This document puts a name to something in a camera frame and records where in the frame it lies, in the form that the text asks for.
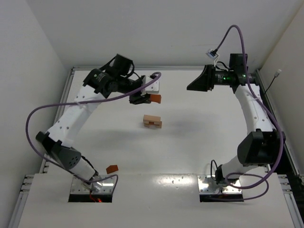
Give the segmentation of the red triangular roof block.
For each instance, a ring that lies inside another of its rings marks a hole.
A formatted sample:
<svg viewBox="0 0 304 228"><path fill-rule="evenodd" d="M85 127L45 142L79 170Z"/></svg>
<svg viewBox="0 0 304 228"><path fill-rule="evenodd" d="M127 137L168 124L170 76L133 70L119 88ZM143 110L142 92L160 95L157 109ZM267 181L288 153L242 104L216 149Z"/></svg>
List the red triangular roof block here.
<svg viewBox="0 0 304 228"><path fill-rule="evenodd" d="M116 171L118 171L118 166L117 165L110 165L106 168L106 173L107 174L111 174L111 173L114 173Z"/></svg>

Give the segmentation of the dark red arch block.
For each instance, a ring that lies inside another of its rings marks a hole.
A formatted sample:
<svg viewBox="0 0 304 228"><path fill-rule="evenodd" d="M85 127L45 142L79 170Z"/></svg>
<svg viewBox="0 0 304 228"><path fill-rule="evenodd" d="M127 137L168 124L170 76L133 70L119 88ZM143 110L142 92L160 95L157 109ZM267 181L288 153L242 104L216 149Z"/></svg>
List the dark red arch block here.
<svg viewBox="0 0 304 228"><path fill-rule="evenodd" d="M151 94L149 100L152 103L158 103L158 104L160 104L161 101L162 101L161 98L162 98L162 96L160 94Z"/></svg>

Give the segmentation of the light long plank block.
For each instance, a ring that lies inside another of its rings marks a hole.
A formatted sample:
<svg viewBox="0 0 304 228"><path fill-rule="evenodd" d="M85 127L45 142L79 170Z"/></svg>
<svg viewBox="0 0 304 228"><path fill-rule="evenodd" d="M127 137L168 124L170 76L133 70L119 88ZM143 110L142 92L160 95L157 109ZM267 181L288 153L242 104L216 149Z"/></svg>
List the light long plank block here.
<svg viewBox="0 0 304 228"><path fill-rule="evenodd" d="M154 115L144 115L143 121L144 122L159 122L161 120L160 116L154 116Z"/></svg>

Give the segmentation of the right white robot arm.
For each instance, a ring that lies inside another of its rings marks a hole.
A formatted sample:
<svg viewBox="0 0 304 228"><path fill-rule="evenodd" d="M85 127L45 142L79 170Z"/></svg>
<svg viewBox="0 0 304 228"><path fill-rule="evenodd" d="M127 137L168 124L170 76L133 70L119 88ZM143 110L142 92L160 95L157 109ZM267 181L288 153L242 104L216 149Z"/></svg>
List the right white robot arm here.
<svg viewBox="0 0 304 228"><path fill-rule="evenodd" d="M228 70L206 65L188 86L189 91L211 91L214 86L229 86L238 99L247 126L247 136L237 147L237 155L217 167L215 182L237 180L259 166L277 165L283 153L285 134L260 97L256 76L247 75L247 55L231 54Z"/></svg>

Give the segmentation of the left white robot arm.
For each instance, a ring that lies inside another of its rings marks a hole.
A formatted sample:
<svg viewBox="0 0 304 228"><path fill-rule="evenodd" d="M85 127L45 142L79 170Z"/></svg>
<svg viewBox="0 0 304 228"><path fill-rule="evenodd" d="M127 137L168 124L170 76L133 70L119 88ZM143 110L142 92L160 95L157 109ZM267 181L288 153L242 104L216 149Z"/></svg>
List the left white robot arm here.
<svg viewBox="0 0 304 228"><path fill-rule="evenodd" d="M133 73L133 61L119 54L104 66L93 69L83 80L75 105L68 106L52 127L36 136L52 160L87 184L97 179L98 171L72 144L93 111L111 93L128 95L131 104L150 103L150 96L142 86L155 77L132 80Z"/></svg>

